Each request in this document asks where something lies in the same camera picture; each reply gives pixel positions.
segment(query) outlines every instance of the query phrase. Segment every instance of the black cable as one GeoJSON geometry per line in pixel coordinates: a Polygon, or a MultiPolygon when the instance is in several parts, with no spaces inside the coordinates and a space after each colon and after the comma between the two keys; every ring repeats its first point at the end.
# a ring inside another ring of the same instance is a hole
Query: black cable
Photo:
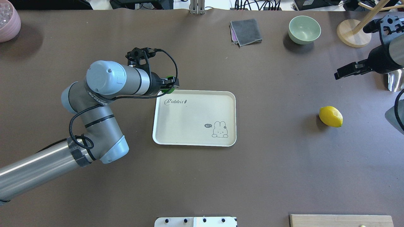
{"type": "Polygon", "coordinates": [[[145,6],[142,6],[143,8],[146,8],[146,9],[154,9],[154,8],[147,8],[147,7],[145,7],[145,6]]]}
{"type": "Polygon", "coordinates": [[[271,1],[268,1],[268,10],[272,10],[274,7],[274,4],[271,1]]]}
{"type": "Polygon", "coordinates": [[[254,0],[254,2],[248,2],[247,4],[244,2],[244,5],[248,5],[249,7],[250,7],[250,9],[251,9],[251,6],[250,6],[250,4],[252,4],[252,3],[255,3],[255,4],[257,4],[257,8],[258,8],[258,10],[260,9],[260,7],[259,7],[259,5],[258,5],[258,2],[266,2],[266,1],[268,1],[268,0],[254,0]]]}
{"type": "Polygon", "coordinates": [[[337,6],[339,6],[339,5],[342,5],[342,4],[345,4],[345,3],[347,3],[349,0],[346,0],[346,1],[342,1],[340,4],[338,4],[337,6]]]}
{"type": "Polygon", "coordinates": [[[250,8],[250,10],[252,10],[252,9],[251,9],[251,6],[250,6],[250,1],[249,1],[249,0],[245,0],[245,1],[244,1],[243,9],[244,9],[244,10],[246,9],[246,4],[247,4],[247,2],[248,2],[248,7],[250,8]]]}
{"type": "Polygon", "coordinates": [[[261,8],[260,8],[259,10],[261,10],[261,9],[265,10],[265,6],[267,5],[267,3],[269,3],[269,7],[271,7],[272,2],[266,0],[266,1],[264,2],[264,4],[262,4],[262,6],[261,6],[261,8]]]}
{"type": "Polygon", "coordinates": [[[396,120],[398,124],[400,125],[401,129],[404,131],[404,125],[403,122],[401,122],[400,116],[398,115],[398,100],[400,99],[401,95],[404,93],[404,89],[398,93],[396,101],[394,102],[394,115],[396,116],[396,120]]]}
{"type": "MultiPolygon", "coordinates": [[[[75,138],[76,138],[76,139],[86,139],[86,140],[88,140],[88,141],[91,141],[88,137],[85,137],[85,136],[75,136],[75,138]]],[[[57,142],[54,142],[54,143],[52,143],[52,144],[49,144],[48,146],[42,148],[41,150],[39,150],[39,151],[37,151],[37,152],[35,152],[35,153],[39,153],[39,152],[41,152],[41,151],[43,151],[43,150],[46,150],[46,149],[48,149],[48,148],[50,148],[50,147],[52,147],[52,146],[54,146],[54,145],[56,145],[56,144],[58,144],[58,143],[61,143],[61,142],[66,141],[66,140],[67,140],[67,138],[64,138],[64,139],[61,139],[61,140],[59,140],[59,141],[57,141],[57,142]]]]}
{"type": "MultiPolygon", "coordinates": [[[[173,85],[172,85],[167,91],[165,91],[164,93],[162,93],[162,94],[160,94],[160,95],[154,95],[154,96],[118,96],[118,97],[112,98],[111,100],[118,100],[118,99],[154,99],[154,98],[158,98],[158,97],[161,97],[161,96],[163,96],[163,95],[169,93],[169,92],[174,88],[174,84],[177,82],[177,79],[178,79],[178,67],[177,67],[177,63],[174,61],[173,57],[172,57],[170,54],[168,54],[165,50],[163,50],[163,49],[154,49],[154,51],[155,51],[155,52],[163,52],[163,53],[165,53],[165,54],[173,61],[174,66],[175,66],[175,79],[174,79],[173,85]]],[[[72,117],[72,119],[70,120],[70,123],[69,123],[69,135],[70,135],[70,138],[72,139],[72,141],[73,141],[75,144],[77,144],[78,146],[80,146],[80,147],[82,147],[82,148],[84,148],[84,149],[92,149],[92,148],[94,147],[94,143],[93,143],[93,141],[92,141],[90,138],[88,138],[88,137],[85,137],[85,136],[74,136],[74,135],[73,135],[73,122],[74,122],[74,120],[75,120],[78,116],[84,114],[84,113],[87,112],[87,111],[90,111],[90,110],[92,110],[92,109],[95,109],[95,108],[98,108],[98,107],[101,107],[101,106],[102,106],[102,105],[98,104],[98,105],[95,105],[95,106],[93,106],[93,107],[87,108],[87,109],[81,111],[80,113],[77,113],[76,115],[74,115],[74,116],[72,117]],[[88,140],[88,141],[90,142],[90,146],[88,147],[88,146],[85,146],[85,145],[81,144],[79,141],[77,141],[77,138],[88,140]]]]}
{"type": "Polygon", "coordinates": [[[59,141],[57,141],[57,142],[54,142],[54,143],[52,143],[52,144],[49,144],[48,146],[46,146],[46,147],[42,148],[41,150],[37,151],[36,153],[41,152],[41,151],[43,151],[43,150],[46,150],[46,149],[52,147],[53,145],[56,145],[56,144],[61,143],[61,142],[64,142],[64,141],[66,141],[66,140],[67,140],[67,138],[64,138],[64,139],[61,139],[61,140],[59,140],[59,141]]]}
{"type": "Polygon", "coordinates": [[[74,115],[74,116],[71,118],[70,123],[69,123],[69,135],[70,135],[70,138],[73,140],[73,142],[74,142],[75,144],[77,144],[79,147],[82,147],[82,148],[84,148],[84,149],[89,149],[89,150],[90,150],[90,149],[92,149],[92,148],[94,147],[94,143],[93,143],[93,141],[92,141],[90,138],[84,137],[84,136],[83,136],[83,139],[88,140],[88,141],[90,142],[91,146],[89,146],[89,147],[88,147],[88,146],[85,146],[85,145],[83,145],[83,144],[81,144],[80,142],[77,141],[76,138],[79,138],[79,136],[73,135],[73,122],[74,122],[74,119],[76,119],[78,116],[84,114],[84,113],[87,112],[87,111],[90,111],[90,110],[92,110],[92,109],[95,109],[95,108],[98,108],[98,107],[101,107],[101,106],[102,106],[102,105],[98,104],[98,105],[95,105],[95,106],[93,106],[93,107],[87,108],[87,109],[81,111],[80,113],[77,113],[76,115],[74,115]]]}
{"type": "Polygon", "coordinates": [[[174,79],[173,85],[167,91],[165,91],[164,93],[162,93],[160,95],[154,95],[154,96],[118,96],[118,97],[112,98],[112,100],[118,100],[118,99],[154,99],[154,98],[158,98],[158,97],[161,97],[161,96],[169,93],[171,91],[171,89],[173,89],[174,84],[177,82],[177,78],[178,78],[177,63],[175,63],[173,57],[171,57],[171,55],[168,54],[165,50],[162,50],[162,49],[154,49],[154,50],[155,50],[155,52],[163,52],[163,53],[165,53],[173,61],[174,66],[175,66],[175,79],[174,79]]]}

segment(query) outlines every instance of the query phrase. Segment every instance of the silver cylinder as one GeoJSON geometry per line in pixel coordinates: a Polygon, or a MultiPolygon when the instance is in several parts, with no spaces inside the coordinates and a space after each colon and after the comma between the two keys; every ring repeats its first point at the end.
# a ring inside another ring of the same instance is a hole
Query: silver cylinder
{"type": "Polygon", "coordinates": [[[56,144],[0,169],[0,200],[11,200],[79,167],[67,142],[56,144]]]}
{"type": "Polygon", "coordinates": [[[404,35],[400,35],[392,40],[389,47],[390,56],[399,65],[404,66],[404,35]]]}

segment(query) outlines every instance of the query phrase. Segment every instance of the wooden base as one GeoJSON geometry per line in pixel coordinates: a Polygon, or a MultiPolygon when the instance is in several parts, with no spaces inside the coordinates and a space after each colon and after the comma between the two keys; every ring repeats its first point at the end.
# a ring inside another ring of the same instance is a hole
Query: wooden base
{"type": "Polygon", "coordinates": [[[291,214],[290,227],[394,227],[387,215],[291,214]]]}
{"type": "Polygon", "coordinates": [[[348,19],[342,21],[337,27],[337,35],[339,39],[352,47],[364,47],[370,43],[371,33],[364,33],[362,29],[354,34],[352,30],[360,23],[358,20],[348,19]]]}

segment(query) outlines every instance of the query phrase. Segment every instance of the gray cloth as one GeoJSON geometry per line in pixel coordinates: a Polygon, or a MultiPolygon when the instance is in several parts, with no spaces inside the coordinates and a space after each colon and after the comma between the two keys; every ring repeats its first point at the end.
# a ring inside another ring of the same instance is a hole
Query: gray cloth
{"type": "Polygon", "coordinates": [[[240,46],[245,46],[254,42],[261,42],[262,40],[256,19],[231,21],[230,26],[233,29],[240,46]]]}

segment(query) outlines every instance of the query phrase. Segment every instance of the folded napkin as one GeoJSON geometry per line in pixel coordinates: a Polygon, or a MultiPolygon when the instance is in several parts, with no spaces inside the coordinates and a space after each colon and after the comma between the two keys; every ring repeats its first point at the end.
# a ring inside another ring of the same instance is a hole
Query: folded napkin
{"type": "Polygon", "coordinates": [[[231,40],[239,46],[245,46],[254,42],[261,42],[261,32],[259,31],[256,19],[230,22],[231,40]]]}

